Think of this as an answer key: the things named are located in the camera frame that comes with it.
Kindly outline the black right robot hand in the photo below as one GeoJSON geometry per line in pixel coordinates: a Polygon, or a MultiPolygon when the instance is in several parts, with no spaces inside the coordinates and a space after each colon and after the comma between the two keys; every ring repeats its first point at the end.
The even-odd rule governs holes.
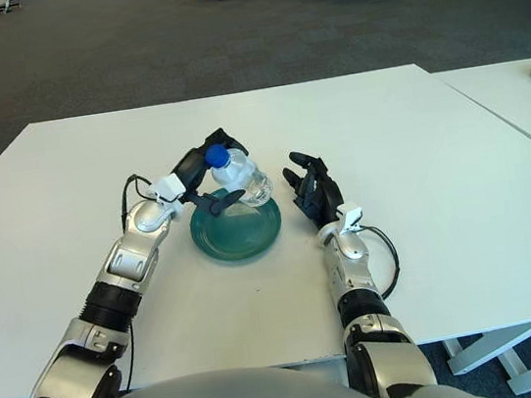
{"type": "Polygon", "coordinates": [[[318,229],[338,221],[337,209],[344,200],[323,160],[295,151],[289,153],[289,159],[306,172],[300,177],[290,169],[282,170],[284,179],[296,195],[295,205],[318,229]]]}

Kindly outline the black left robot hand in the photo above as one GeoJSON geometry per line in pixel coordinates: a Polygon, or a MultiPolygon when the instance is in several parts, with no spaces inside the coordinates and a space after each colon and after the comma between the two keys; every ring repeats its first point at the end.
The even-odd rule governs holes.
{"type": "Polygon", "coordinates": [[[179,198],[179,202],[182,204],[185,202],[194,203],[198,210],[202,210],[212,216],[219,216],[227,207],[238,202],[245,193],[243,189],[235,190],[219,199],[209,193],[203,195],[197,193],[197,188],[203,182],[209,169],[209,164],[207,164],[205,158],[207,149],[217,144],[226,149],[240,149],[245,155],[249,155],[248,150],[240,142],[226,134],[222,128],[218,128],[205,139],[202,146],[190,149],[172,170],[172,173],[177,175],[186,188],[182,197],[179,198]]]}

